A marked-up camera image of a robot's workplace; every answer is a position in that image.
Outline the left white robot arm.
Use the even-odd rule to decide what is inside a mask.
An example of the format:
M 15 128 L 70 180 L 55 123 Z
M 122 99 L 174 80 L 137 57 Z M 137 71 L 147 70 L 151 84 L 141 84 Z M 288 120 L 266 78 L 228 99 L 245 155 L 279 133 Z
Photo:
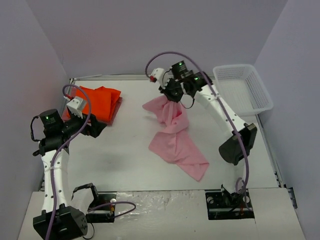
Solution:
M 41 213 L 33 218 L 33 228 L 43 240 L 74 240 L 88 233 L 86 214 L 101 203 L 92 183 L 76 187 L 68 185 L 69 145 L 78 134 L 97 138 L 107 126 L 91 114 L 72 115 L 63 121 L 57 109 L 39 114 L 45 137 L 38 150 L 44 170 L 44 199 Z

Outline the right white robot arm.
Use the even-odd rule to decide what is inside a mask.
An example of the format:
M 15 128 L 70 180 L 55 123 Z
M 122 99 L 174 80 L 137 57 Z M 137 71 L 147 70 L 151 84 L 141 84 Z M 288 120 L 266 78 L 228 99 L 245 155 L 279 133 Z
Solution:
M 218 152 L 227 163 L 221 199 L 226 206 L 234 206 L 249 180 L 248 157 L 257 136 L 256 125 L 247 123 L 232 110 L 205 72 L 188 70 L 184 61 L 172 65 L 168 71 L 155 68 L 151 78 L 159 83 L 159 91 L 172 102 L 180 102 L 185 95 L 192 97 L 220 127 L 225 140 Z

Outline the folded orange t shirt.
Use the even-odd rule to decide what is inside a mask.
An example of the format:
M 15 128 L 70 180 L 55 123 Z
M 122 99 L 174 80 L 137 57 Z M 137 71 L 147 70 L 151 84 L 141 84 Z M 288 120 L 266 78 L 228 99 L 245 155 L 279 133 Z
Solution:
M 113 116 L 114 107 L 121 96 L 121 91 L 104 86 L 96 89 L 86 88 L 84 86 L 80 86 L 80 88 L 89 97 L 91 114 L 102 121 L 109 121 Z

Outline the white plastic basket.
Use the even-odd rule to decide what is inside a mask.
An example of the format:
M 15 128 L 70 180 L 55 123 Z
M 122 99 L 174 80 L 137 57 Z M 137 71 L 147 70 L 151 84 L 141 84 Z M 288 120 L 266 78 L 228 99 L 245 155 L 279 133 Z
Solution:
M 273 101 L 257 70 L 250 64 L 216 66 L 212 70 L 219 94 L 240 116 L 269 111 Z

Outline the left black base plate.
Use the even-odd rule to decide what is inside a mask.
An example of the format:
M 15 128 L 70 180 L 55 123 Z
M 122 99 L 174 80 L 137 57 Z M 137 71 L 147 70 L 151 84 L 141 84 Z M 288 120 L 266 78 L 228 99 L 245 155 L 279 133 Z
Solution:
M 89 210 L 109 203 L 110 201 L 117 200 L 116 192 L 98 192 L 98 200 L 94 200 L 90 206 Z M 86 219 L 88 223 L 113 223 L 115 221 L 115 206 L 103 206 L 96 210 L 89 211 L 86 214 Z

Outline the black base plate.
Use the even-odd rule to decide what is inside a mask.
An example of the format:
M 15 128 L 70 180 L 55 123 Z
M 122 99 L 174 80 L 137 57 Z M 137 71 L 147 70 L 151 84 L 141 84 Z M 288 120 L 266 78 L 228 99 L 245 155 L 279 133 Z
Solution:
M 109 203 L 110 201 L 117 200 L 116 192 L 98 192 L 98 200 L 94 200 L 90 206 L 89 210 Z M 103 206 L 96 210 L 89 211 L 86 214 L 86 219 L 88 223 L 113 223 L 115 221 L 115 206 Z
M 250 193 L 236 195 L 230 202 L 221 190 L 205 191 L 207 217 L 210 221 L 254 219 Z

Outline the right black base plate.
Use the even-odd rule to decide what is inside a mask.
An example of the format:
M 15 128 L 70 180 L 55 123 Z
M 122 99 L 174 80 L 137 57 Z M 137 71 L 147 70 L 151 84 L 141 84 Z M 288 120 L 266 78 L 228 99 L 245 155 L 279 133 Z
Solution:
M 230 202 L 221 190 L 205 191 L 207 217 L 210 221 L 254 219 L 250 193 L 236 195 Z

